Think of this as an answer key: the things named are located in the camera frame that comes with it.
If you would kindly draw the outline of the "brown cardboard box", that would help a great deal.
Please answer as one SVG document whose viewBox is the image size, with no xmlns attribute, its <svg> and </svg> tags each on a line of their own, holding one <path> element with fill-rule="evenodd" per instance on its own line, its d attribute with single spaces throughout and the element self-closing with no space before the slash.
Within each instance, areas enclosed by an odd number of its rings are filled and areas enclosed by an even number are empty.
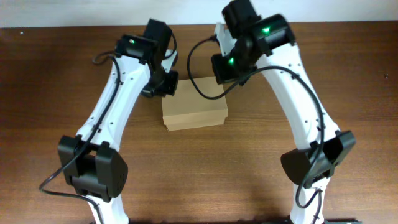
<svg viewBox="0 0 398 224">
<path fill-rule="evenodd" d="M 168 131 L 222 125 L 228 117 L 226 98 L 202 97 L 190 80 L 180 80 L 173 96 L 162 98 L 163 121 Z"/>
</svg>

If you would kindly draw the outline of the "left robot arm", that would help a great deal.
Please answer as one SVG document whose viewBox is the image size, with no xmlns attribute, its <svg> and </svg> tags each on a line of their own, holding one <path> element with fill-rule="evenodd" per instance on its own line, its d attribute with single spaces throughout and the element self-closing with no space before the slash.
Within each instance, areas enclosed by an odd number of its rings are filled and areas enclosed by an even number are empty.
<svg viewBox="0 0 398 224">
<path fill-rule="evenodd" d="M 178 53 L 168 48 L 173 38 L 171 28 L 155 19 L 142 35 L 122 35 L 109 55 L 111 73 L 90 117 L 74 137 L 59 142 L 65 182 L 89 204 L 96 223 L 129 223 L 121 198 L 128 175 L 121 138 L 139 96 L 174 95 Z"/>
</svg>

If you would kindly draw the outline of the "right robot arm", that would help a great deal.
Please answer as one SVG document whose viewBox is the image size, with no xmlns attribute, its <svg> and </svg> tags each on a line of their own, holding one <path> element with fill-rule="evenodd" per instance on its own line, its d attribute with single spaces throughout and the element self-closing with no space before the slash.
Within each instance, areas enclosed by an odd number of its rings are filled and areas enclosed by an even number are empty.
<svg viewBox="0 0 398 224">
<path fill-rule="evenodd" d="M 291 223 L 324 223 L 326 187 L 354 147 L 351 131 L 330 118 L 305 71 L 286 19 L 256 13 L 248 0 L 231 1 L 215 36 L 221 52 L 211 62 L 219 84 L 243 85 L 260 74 L 270 84 L 290 124 L 295 148 L 280 158 L 294 185 Z"/>
</svg>

